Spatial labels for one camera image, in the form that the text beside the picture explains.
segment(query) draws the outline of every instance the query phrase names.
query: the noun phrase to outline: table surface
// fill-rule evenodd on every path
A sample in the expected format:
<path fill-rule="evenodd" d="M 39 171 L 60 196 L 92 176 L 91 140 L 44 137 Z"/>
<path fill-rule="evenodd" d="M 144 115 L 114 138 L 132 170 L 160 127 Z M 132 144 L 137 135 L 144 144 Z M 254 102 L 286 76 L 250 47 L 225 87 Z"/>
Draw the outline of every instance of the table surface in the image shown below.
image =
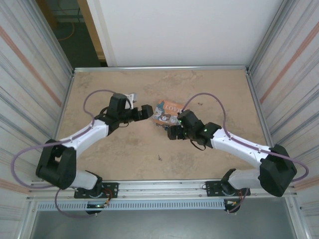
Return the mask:
<path fill-rule="evenodd" d="M 215 94 L 227 112 L 227 128 L 247 140 L 265 144 L 243 70 L 121 71 L 76 73 L 59 138 L 69 136 L 90 122 L 82 110 L 94 90 L 138 94 L 136 106 L 156 107 L 159 100 L 185 104 L 199 92 Z M 94 115 L 109 104 L 111 93 L 97 93 L 87 109 Z M 199 96 L 188 106 L 203 123 L 222 125 L 222 110 L 215 99 Z M 245 161 L 220 150 L 199 151 L 189 140 L 169 140 L 167 132 L 151 120 L 132 122 L 96 142 L 77 160 L 77 167 L 104 180 L 170 180 L 221 178 L 230 168 L 250 169 Z"/>

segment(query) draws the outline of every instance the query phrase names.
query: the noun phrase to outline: aluminum frame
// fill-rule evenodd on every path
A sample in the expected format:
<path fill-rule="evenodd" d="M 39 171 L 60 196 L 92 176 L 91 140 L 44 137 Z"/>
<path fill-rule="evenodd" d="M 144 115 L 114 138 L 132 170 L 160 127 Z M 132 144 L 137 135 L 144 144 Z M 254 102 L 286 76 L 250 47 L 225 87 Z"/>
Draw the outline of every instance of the aluminum frame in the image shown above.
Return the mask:
<path fill-rule="evenodd" d="M 263 130 L 267 144 L 273 146 L 265 118 L 262 114 L 261 106 L 259 104 L 251 75 L 247 72 L 245 66 L 163 66 L 163 67 L 112 67 L 112 68 L 76 68 L 77 72 L 108 72 L 108 71 L 166 71 L 166 70 L 245 70 L 246 78 L 250 92 L 252 94 L 253 102 L 259 117 L 259 121 Z M 61 118 L 58 124 L 61 124 L 63 115 L 66 109 L 67 101 L 70 95 L 74 78 L 70 83 L 67 97 L 64 102 Z M 56 134 L 60 130 L 60 125 L 57 126 Z M 206 192 L 201 188 L 205 181 L 213 179 L 197 179 L 197 180 L 142 180 L 142 181 L 117 181 L 120 184 L 118 198 L 120 200 L 207 200 Z M 45 182 L 34 182 L 34 185 L 45 185 Z M 27 197 L 25 208 L 25 221 L 22 226 L 18 238 L 29 238 L 32 232 L 33 224 L 37 214 L 37 208 L 40 202 L 54 201 L 54 196 L 57 188 L 49 188 L 45 190 L 30 191 Z M 249 198 L 271 198 L 274 197 L 268 194 L 263 189 L 251 190 Z M 58 196 L 59 201 L 78 201 L 85 200 L 73 198 L 74 190 L 67 189 L 60 192 Z M 287 207 L 294 225 L 294 229 L 298 239 L 310 239 L 309 228 L 305 223 L 305 219 L 301 212 L 297 209 L 298 205 L 295 200 L 297 196 L 293 186 L 290 186 L 283 197 L 286 198 Z M 223 199 L 225 197 L 214 197 L 214 199 Z M 90 201 L 99 201 L 98 199 L 90 199 Z"/>

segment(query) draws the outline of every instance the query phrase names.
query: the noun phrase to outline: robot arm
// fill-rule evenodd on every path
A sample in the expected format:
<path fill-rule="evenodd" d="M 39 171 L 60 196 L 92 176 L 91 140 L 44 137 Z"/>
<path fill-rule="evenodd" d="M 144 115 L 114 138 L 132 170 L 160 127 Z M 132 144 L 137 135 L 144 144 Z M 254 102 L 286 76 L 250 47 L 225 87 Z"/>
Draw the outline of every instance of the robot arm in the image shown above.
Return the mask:
<path fill-rule="evenodd" d="M 221 126 L 211 122 L 204 125 L 190 110 L 182 112 L 177 118 L 181 125 L 168 128 L 169 139 L 190 139 L 192 143 L 196 142 L 204 148 L 216 148 L 231 153 L 255 167 L 252 170 L 230 169 L 221 180 L 223 191 L 227 195 L 242 188 L 263 188 L 268 193 L 281 197 L 297 173 L 291 161 L 264 153 L 268 151 L 288 156 L 280 145 L 270 148 L 233 134 L 229 138 Z M 259 151 L 243 146 L 232 138 L 257 147 Z"/>
<path fill-rule="evenodd" d="M 76 160 L 88 147 L 119 128 L 121 123 L 145 120 L 153 115 L 153 109 L 149 105 L 143 105 L 140 111 L 134 108 L 135 99 L 135 94 L 114 93 L 109 106 L 95 116 L 88 126 L 60 140 L 65 143 L 43 149 L 36 175 L 60 189 L 82 188 L 92 196 L 99 195 L 102 178 L 88 171 L 77 170 Z"/>

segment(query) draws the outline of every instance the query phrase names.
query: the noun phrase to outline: corrugated panel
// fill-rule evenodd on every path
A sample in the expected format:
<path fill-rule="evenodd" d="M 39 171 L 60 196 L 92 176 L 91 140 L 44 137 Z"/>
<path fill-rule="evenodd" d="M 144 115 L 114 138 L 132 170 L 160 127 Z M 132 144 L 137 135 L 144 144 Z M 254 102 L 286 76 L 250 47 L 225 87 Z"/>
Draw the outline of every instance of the corrugated panel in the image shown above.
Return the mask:
<path fill-rule="evenodd" d="M 88 202 L 58 202 L 63 211 L 95 211 L 96 208 L 88 209 Z M 110 201 L 106 208 L 101 210 L 176 210 L 176 209 L 225 209 L 223 199 L 204 200 L 138 200 L 138 201 Z M 57 211 L 54 202 L 41 202 L 38 211 Z"/>
<path fill-rule="evenodd" d="M 28 189 L 10 172 L 14 154 L 54 135 L 72 77 L 34 1 L 0 1 L 0 237 L 14 238 Z M 35 177 L 40 151 L 21 155 L 22 180 Z"/>
<path fill-rule="evenodd" d="M 315 236 L 319 228 L 319 1 L 295 1 L 279 25 L 251 73 L 273 142 L 310 168 L 308 178 L 295 187 Z"/>

